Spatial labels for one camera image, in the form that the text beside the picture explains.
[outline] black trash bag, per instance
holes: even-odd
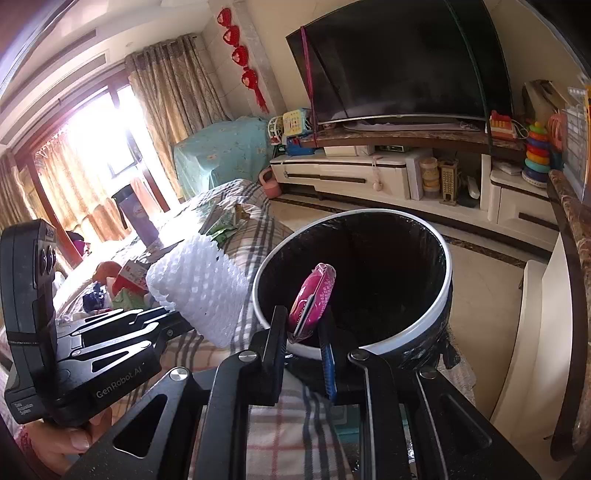
[[[359,345],[416,322],[439,295],[447,268],[439,239],[412,218],[387,210],[332,218],[291,239],[261,271],[255,294],[267,321],[275,305],[291,307],[320,262],[336,270],[329,302],[336,325]],[[317,342],[313,336],[303,343]]]

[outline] drawer handle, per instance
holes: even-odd
[[[348,181],[351,183],[367,183],[365,179],[356,179],[354,177],[327,177],[325,175],[313,175],[305,173],[284,173],[285,178],[288,179],[315,179],[315,180],[330,180],[330,181]]]
[[[560,232],[560,230],[558,229],[558,226],[553,224],[552,222],[549,222],[548,220],[542,220],[541,218],[537,218],[537,217],[534,217],[533,215],[528,215],[527,213],[521,213],[521,212],[519,212],[518,217],[522,220],[525,220],[526,222],[535,223],[536,225],[545,226],[546,228],[549,228],[550,230],[554,230],[555,232]]]

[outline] white drawer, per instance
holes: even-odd
[[[558,238],[550,202],[515,190],[501,189],[497,223],[551,243]]]
[[[374,190],[375,173],[371,165],[321,162],[273,164],[271,167],[278,182],[312,185],[318,192],[384,202],[410,198],[407,170],[402,166],[378,167],[382,183],[379,192]]]

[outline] pink package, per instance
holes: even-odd
[[[319,263],[304,280],[287,320],[291,343],[301,342],[314,333],[329,302],[335,278],[336,271],[331,265]]]

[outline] window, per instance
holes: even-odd
[[[70,117],[67,128],[72,145],[100,175],[109,195],[139,177],[153,196],[155,184],[169,207],[178,205],[130,85],[117,90],[114,98],[105,91],[93,99]]]

